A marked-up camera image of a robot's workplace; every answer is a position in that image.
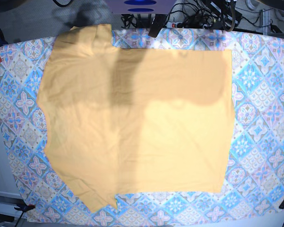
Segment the yellow T-shirt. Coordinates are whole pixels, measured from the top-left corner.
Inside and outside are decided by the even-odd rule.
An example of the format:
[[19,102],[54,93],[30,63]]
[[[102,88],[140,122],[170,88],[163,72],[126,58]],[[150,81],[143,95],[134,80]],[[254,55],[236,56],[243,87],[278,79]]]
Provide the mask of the yellow T-shirt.
[[53,170],[92,212],[117,194],[220,192],[235,121],[231,50],[111,40],[98,25],[54,42],[36,100]]

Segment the white power strip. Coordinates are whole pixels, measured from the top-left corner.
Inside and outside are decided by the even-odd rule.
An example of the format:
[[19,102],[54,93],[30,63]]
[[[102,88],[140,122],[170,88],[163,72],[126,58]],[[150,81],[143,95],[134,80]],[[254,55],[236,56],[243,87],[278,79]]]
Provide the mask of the white power strip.
[[183,28],[182,22],[170,22],[168,21],[166,24],[166,28]]

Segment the black clamp top centre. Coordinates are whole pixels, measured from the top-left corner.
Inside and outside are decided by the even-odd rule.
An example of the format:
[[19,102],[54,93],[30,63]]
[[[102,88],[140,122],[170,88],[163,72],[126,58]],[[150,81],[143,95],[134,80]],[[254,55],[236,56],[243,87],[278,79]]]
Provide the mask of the black clamp top centre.
[[154,20],[150,26],[150,30],[148,33],[149,37],[156,38],[158,34],[160,33],[161,29],[164,27],[166,20],[167,20],[166,14],[156,14],[154,17]]

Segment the patterned blue tablecloth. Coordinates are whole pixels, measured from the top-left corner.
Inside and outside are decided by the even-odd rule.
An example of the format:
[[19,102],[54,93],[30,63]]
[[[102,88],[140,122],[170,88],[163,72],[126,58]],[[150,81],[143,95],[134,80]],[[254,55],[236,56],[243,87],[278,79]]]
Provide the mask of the patterned blue tablecloth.
[[279,212],[284,199],[284,39],[203,29],[115,30],[123,48],[232,50],[235,106],[231,149],[220,193],[146,192],[117,196],[95,213],[74,196],[45,157],[46,125],[36,95],[53,37],[0,48],[0,131],[31,222],[90,226],[218,223]]

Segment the orange black clamp bottom left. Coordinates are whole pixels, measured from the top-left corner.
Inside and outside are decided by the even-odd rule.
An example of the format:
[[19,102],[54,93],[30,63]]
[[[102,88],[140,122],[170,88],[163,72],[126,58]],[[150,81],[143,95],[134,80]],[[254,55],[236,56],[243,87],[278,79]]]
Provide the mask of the orange black clamp bottom left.
[[29,205],[25,205],[25,204],[17,204],[16,207],[14,207],[14,210],[17,210],[17,211],[21,211],[21,215],[19,216],[16,224],[15,224],[15,227],[18,226],[20,220],[22,219],[22,216],[27,213],[28,211],[31,211],[33,209],[35,209],[36,206],[35,205],[32,205],[32,204],[29,204]]

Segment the white rail bottom left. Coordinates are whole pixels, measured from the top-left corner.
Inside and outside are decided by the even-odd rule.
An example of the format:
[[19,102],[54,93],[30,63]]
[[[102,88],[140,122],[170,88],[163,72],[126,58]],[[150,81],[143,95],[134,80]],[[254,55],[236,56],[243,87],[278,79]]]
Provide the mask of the white rail bottom left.
[[20,217],[22,212],[15,209],[19,204],[25,205],[19,194],[0,191],[0,214]]

